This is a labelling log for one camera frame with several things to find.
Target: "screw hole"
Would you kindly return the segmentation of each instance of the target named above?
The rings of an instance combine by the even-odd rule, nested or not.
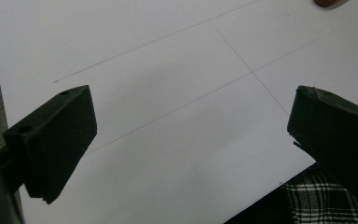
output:
[[[18,133],[28,133],[32,130],[31,126],[24,126],[17,130]]]

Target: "black bracket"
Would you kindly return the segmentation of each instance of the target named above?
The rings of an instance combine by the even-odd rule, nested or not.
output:
[[[358,196],[358,105],[299,86],[287,131],[344,188]]]
[[[61,92],[4,132],[0,170],[7,190],[23,183],[52,203],[97,134],[89,86]]]

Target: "plaid fabric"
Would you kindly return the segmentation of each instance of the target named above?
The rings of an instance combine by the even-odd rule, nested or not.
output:
[[[282,186],[295,223],[358,223],[358,201],[314,164]]]

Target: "black and white plaid fabric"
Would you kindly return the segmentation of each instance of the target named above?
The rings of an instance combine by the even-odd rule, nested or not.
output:
[[[295,223],[358,223],[358,201],[314,164],[282,186]]]

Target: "checkered cloth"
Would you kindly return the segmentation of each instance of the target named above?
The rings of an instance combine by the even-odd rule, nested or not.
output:
[[[282,187],[295,223],[358,223],[358,200],[317,164]]]

